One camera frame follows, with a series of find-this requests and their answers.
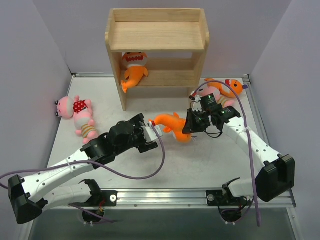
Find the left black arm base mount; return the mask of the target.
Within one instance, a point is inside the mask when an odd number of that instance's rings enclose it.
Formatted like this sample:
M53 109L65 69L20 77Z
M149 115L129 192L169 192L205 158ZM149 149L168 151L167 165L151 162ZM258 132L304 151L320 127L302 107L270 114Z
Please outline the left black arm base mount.
M98 183L93 179L85 179L84 182L89 187L90 198L81 207L115 207L118 200L116 190L102 190Z

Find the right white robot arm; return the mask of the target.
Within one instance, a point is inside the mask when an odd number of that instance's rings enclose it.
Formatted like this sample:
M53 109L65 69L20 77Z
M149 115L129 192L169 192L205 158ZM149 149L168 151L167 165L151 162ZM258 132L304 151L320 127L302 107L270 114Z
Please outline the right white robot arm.
M187 110L182 133L206 133L209 127L216 127L218 135L226 134L249 157L248 179L235 178L223 185L222 200L232 205L240 197L255 197L270 202L295 185L295 160L289 154L282 155L270 147L249 126L244 114L233 106L222 107L215 96L204 97L192 94L192 103L200 109Z

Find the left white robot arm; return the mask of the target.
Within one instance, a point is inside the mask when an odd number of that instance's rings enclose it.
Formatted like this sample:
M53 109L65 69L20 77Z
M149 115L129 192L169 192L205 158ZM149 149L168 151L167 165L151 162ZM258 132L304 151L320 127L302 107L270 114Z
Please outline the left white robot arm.
M144 115L138 114L128 121L120 121L90 140L75 153L58 164L31 171L21 177L16 171L8 179L8 197L20 225L38 218L51 208L84 204L99 207L107 198L93 179L85 179L73 186L66 182L98 168L105 168L117 156L136 148L140 153L163 147L162 130L150 121L145 124Z

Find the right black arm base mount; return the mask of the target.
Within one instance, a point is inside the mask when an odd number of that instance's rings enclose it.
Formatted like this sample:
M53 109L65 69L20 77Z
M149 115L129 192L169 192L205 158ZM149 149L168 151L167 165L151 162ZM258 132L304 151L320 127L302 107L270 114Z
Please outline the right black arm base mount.
M229 185L239 179L239 177L234 178L223 184L221 188L206 190L207 205L211 207L246 206L250 202L250 199L245 196L234 197L229 189Z

